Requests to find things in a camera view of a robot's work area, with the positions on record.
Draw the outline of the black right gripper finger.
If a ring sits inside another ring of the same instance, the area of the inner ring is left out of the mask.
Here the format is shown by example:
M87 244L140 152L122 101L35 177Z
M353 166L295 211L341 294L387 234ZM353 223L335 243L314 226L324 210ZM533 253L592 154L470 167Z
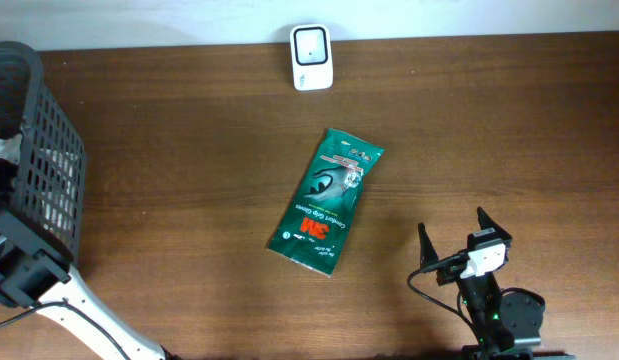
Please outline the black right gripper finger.
M477 208L477 216L481 230L493 229L498 234L507 234L507 232L500 225L498 225L482 207Z
M439 262L439 257L426 232L424 223L418 224L418 236L420 242L420 268L425 269Z

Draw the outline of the green 3M gloves package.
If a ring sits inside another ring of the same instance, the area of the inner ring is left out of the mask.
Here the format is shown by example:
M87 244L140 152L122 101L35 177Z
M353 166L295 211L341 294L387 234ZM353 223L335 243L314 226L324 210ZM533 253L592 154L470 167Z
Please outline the green 3M gloves package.
M385 149L329 129L267 248L330 277L350 233L364 179Z

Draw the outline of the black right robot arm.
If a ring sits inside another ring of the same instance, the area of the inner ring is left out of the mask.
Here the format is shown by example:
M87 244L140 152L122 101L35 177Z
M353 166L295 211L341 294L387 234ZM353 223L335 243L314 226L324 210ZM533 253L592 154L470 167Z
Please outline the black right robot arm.
M495 272L508 263L512 235L486 211L477 209L480 230L467 236L466 247L440 258L423 223L418 225L420 266L407 277L407 285L425 300L458 316L477 343L462 347L460 359L571 359L571 354L537 353L546 310L537 293L499 286ZM436 274L440 286L456 284L456 305L450 306L413 285L418 275Z

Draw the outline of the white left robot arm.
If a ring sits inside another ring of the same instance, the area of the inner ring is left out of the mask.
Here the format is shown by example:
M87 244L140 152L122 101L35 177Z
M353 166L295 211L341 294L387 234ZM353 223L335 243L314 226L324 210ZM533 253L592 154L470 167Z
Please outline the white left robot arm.
M74 266L72 211L43 201L33 213L0 201L0 303L25 311L0 323L41 315L71 333L102 359L176 356L121 320L87 286Z

